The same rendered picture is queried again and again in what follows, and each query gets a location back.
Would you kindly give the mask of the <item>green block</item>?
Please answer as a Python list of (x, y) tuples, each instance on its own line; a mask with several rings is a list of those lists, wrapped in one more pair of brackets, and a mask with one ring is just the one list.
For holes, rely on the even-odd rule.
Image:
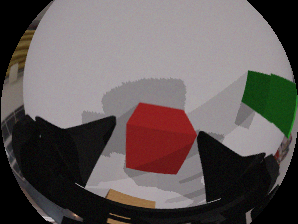
[(298, 95), (297, 85), (293, 81), (270, 75), (269, 99), (266, 100), (265, 116), (269, 117), (271, 123), (285, 133), (287, 140), (291, 135), (294, 125), (295, 113), (297, 113)]
[(247, 71), (245, 91), (242, 95), (242, 103), (253, 108), (267, 121), (270, 121), (269, 117), (265, 116), (263, 112), (265, 112), (266, 100), (269, 99), (267, 96), (269, 96), (270, 79), (270, 75), (266, 75), (266, 73)]

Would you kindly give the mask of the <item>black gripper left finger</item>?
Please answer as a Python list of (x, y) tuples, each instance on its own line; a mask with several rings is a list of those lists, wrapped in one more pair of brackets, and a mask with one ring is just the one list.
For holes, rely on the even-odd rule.
[(100, 159), (109, 137), (113, 135), (117, 117), (104, 117), (88, 124), (64, 129), (56, 127), (43, 117), (36, 116), (35, 119), (40, 136), (60, 152), (68, 171), (77, 180), (76, 184), (85, 188), (94, 165)]

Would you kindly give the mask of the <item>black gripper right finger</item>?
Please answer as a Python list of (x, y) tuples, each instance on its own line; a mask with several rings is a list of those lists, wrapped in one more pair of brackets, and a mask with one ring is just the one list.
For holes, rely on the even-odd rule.
[(197, 136), (198, 152), (204, 173), (206, 202), (218, 200), (220, 194), (229, 189), (249, 169), (261, 163), (266, 153), (239, 156), (231, 151), (226, 145), (220, 143), (200, 131)]

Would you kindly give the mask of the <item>red block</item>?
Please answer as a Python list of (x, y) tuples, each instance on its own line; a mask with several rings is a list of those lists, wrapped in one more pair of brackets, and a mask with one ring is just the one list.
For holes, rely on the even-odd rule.
[(126, 123), (126, 168), (177, 175), (197, 133), (184, 109), (140, 103)]

